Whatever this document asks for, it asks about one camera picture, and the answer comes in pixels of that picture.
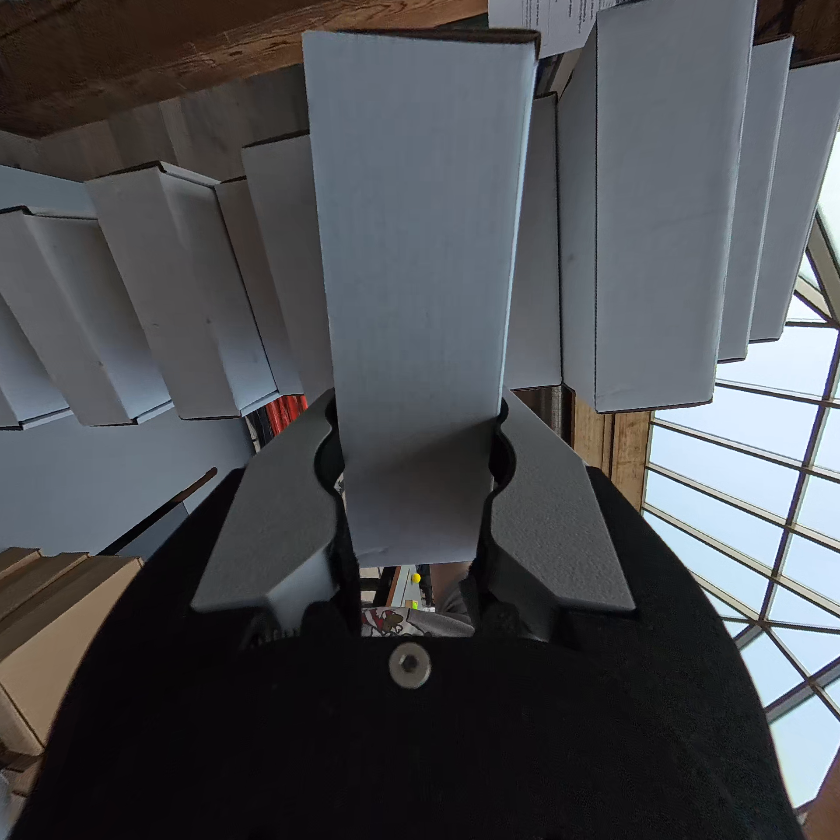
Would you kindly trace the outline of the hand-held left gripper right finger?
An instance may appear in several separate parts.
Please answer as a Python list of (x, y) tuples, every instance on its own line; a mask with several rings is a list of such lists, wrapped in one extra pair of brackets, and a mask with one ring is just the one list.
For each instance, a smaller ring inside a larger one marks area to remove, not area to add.
[(636, 604), (583, 459), (512, 392), (490, 448), (493, 489), (474, 562), (474, 625), (498, 619), (543, 642), (566, 613)]

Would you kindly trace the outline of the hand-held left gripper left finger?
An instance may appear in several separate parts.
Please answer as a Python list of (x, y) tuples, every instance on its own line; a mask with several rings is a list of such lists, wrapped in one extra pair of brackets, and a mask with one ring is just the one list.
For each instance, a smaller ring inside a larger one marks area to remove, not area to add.
[(313, 605), (361, 634), (360, 566), (336, 485), (344, 458), (334, 391), (251, 459), (193, 595), (198, 613), (270, 612), (300, 632)]

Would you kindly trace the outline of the white cardboard box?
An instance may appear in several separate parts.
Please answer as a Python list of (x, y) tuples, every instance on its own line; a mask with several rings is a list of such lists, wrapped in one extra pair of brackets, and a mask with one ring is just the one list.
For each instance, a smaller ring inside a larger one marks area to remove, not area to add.
[(539, 45), (510, 28), (302, 38), (360, 565), (476, 555)]

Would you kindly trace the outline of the colourful hanging cloths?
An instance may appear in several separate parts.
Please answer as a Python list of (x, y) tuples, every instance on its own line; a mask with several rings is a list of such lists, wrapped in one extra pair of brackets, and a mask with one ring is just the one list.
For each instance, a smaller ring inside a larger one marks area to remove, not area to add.
[(245, 420), (255, 451), (259, 452), (308, 408), (303, 394), (282, 395), (249, 413)]

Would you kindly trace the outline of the grey printed shirt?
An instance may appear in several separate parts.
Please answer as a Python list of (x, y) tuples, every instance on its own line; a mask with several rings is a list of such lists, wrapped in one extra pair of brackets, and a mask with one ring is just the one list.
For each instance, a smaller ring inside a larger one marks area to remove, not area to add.
[(362, 637), (472, 637), (475, 628), (460, 590), (452, 581), (435, 599), (432, 612), (408, 606), (379, 606), (363, 610)]

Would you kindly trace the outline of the glass skylight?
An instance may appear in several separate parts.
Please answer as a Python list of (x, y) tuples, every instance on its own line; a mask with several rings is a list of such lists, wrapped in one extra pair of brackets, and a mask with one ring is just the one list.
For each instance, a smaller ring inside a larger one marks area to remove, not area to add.
[(721, 616), (805, 819), (838, 753), (838, 182), (822, 188), (780, 339), (712, 402), (654, 415), (642, 511)]

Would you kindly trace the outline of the brown cardboard box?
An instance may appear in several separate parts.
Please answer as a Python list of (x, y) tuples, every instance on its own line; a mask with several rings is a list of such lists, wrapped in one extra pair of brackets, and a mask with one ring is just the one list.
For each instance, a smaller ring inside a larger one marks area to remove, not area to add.
[(102, 623), (140, 572), (135, 556), (2, 552), (2, 750), (37, 756)]

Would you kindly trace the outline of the wooden beam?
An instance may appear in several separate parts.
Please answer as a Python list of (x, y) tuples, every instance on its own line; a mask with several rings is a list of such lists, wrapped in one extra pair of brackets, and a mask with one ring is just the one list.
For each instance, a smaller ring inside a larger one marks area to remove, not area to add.
[[(528, 85), (551, 51), (541, 15), (554, 25), (569, 10), (538, 6), (525, 23), (517, 5), (511, 24), (452, 28), (488, 2), (3, 3), (2, 130), (42, 138), (296, 64), (318, 89), (343, 70), (375, 85), (395, 71), (386, 91), (458, 68)], [(655, 94), (722, 105), (727, 81), (742, 97), (756, 46), (792, 47), (792, 69), (838, 61), (838, 2), (618, 3), (591, 22), (574, 74), (589, 68), (584, 100), (607, 116)]]

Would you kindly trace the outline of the white paper notice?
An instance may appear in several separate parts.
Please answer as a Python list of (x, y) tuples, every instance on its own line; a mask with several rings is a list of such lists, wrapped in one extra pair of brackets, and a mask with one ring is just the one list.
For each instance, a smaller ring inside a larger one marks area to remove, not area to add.
[(540, 57), (582, 48), (598, 12), (616, 1), (489, 1), (491, 28), (529, 29), (540, 34)]

